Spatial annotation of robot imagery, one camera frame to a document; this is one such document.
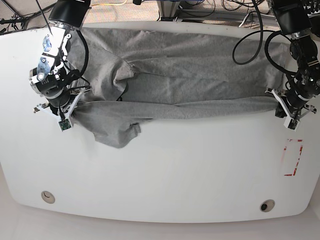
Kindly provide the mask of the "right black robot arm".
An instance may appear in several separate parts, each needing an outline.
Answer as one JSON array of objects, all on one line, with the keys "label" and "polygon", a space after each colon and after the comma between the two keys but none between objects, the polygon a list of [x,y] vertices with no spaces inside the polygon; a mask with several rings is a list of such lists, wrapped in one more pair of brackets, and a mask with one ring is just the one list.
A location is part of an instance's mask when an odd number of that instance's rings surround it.
[{"label": "right black robot arm", "polygon": [[[80,97],[91,89],[90,83],[83,77],[89,62],[89,47],[81,33],[90,5],[89,0],[57,1],[49,18],[45,19],[54,25],[48,28],[49,33],[42,41],[43,52],[38,65],[29,74],[31,88],[46,99],[33,111],[41,111],[55,118],[62,131],[73,127],[72,112]],[[72,31],[77,33],[84,46],[81,69],[70,69],[67,65]],[[84,85],[72,86],[78,79],[83,80]]]}]

